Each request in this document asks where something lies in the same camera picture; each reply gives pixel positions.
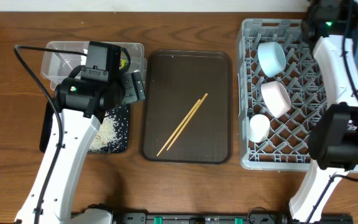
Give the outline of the yellow green snack wrapper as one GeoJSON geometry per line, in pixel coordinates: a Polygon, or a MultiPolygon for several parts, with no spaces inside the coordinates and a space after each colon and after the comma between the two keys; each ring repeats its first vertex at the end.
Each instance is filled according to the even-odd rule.
{"type": "Polygon", "coordinates": [[[127,59],[120,59],[120,63],[121,63],[120,69],[122,70],[127,66],[128,60],[127,59]]]}

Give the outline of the wooden chopstick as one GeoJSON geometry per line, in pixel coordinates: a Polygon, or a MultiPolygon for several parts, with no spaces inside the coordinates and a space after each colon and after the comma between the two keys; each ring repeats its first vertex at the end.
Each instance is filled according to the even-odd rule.
{"type": "Polygon", "coordinates": [[[195,109],[190,113],[189,117],[186,119],[185,123],[180,127],[179,131],[177,132],[177,135],[173,138],[172,142],[167,147],[167,151],[172,147],[173,143],[177,140],[179,135],[183,132],[183,130],[186,128],[187,124],[190,122],[191,118],[194,116],[194,114],[197,112],[198,108],[201,106],[201,104],[204,102],[206,97],[208,96],[208,93],[204,94],[204,97],[200,100],[200,102],[196,105],[195,109]]]}
{"type": "Polygon", "coordinates": [[[172,138],[174,137],[174,135],[176,135],[176,133],[178,132],[178,130],[181,128],[181,126],[185,123],[185,121],[188,119],[188,117],[190,116],[190,114],[193,112],[193,110],[196,108],[196,106],[200,103],[200,99],[197,100],[197,102],[193,105],[193,107],[191,108],[191,110],[189,110],[189,112],[187,113],[187,115],[182,119],[182,121],[180,122],[180,124],[176,127],[176,129],[174,130],[174,132],[172,132],[172,134],[170,135],[170,137],[167,139],[167,141],[165,142],[165,144],[162,146],[162,148],[159,150],[159,152],[157,153],[157,157],[161,154],[161,152],[164,150],[164,148],[167,146],[167,144],[172,140],[172,138]]]}

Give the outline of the light blue bowl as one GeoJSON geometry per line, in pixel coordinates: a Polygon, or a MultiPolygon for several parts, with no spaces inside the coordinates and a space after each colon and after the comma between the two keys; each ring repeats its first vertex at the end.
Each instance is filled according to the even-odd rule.
{"type": "Polygon", "coordinates": [[[266,42],[259,44],[257,55],[260,67],[267,77],[274,77],[284,71],[286,56],[279,43],[266,42]]]}

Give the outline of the white bowl with food scraps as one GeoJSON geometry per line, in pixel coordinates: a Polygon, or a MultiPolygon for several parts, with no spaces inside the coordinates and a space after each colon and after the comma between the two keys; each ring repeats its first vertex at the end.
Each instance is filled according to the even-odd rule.
{"type": "Polygon", "coordinates": [[[279,118],[291,109],[290,97],[280,82],[263,83],[260,90],[267,109],[274,117],[279,118]]]}

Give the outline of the white cup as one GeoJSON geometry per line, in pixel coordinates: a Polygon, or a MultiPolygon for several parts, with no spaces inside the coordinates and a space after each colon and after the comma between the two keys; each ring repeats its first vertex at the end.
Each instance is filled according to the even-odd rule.
{"type": "Polygon", "coordinates": [[[250,134],[249,140],[252,142],[262,142],[267,139],[270,131],[270,120],[263,114],[251,117],[249,121],[250,134]]]}

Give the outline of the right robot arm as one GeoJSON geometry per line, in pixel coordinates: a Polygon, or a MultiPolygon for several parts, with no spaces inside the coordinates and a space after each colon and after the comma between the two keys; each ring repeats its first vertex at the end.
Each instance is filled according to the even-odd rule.
{"type": "Polygon", "coordinates": [[[290,199],[292,220],[314,223],[342,179],[358,165],[358,2],[311,1],[303,41],[320,69],[327,110],[308,138],[309,169],[290,199]]]}

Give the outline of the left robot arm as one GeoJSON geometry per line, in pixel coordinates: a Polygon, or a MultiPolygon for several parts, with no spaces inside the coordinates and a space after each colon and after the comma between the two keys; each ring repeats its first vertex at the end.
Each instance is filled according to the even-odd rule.
{"type": "Polygon", "coordinates": [[[47,151],[16,223],[113,223],[113,213],[97,205],[72,215],[73,196],[87,152],[125,150],[129,139],[129,108],[120,106],[106,113],[101,124],[94,116],[64,110],[63,131],[52,122],[47,151]]]}

